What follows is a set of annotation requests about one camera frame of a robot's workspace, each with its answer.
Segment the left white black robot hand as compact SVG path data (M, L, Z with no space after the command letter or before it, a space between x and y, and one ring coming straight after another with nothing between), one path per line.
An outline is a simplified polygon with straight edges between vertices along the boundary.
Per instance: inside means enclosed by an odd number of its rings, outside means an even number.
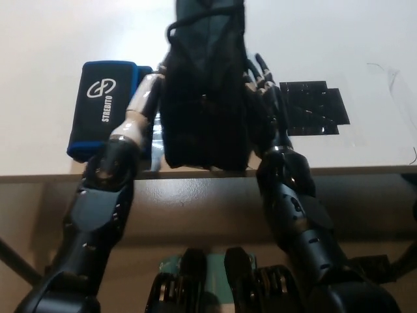
M112 131L111 139L129 142L140 153L147 147L164 81L161 73L143 78L129 102L124 121Z

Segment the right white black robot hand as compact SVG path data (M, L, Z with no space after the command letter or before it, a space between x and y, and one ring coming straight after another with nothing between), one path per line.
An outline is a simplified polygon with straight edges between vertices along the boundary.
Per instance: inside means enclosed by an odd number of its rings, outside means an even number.
M254 58L258 65L248 59L248 70L243 74L246 120L255 152L263 155L273 147L291 147L292 144L281 89L260 53L256 53Z

